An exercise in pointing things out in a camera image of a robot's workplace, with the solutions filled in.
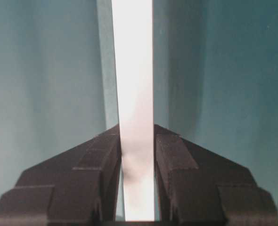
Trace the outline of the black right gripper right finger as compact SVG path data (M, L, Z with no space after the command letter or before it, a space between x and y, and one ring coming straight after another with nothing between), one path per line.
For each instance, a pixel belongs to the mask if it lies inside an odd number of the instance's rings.
M248 168L154 126L160 219L179 225L277 226L272 196Z

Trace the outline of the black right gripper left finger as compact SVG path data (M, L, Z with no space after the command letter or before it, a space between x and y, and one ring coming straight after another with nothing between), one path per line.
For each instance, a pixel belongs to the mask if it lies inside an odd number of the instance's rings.
M23 171L0 198L0 226L91 226L116 214L119 127Z

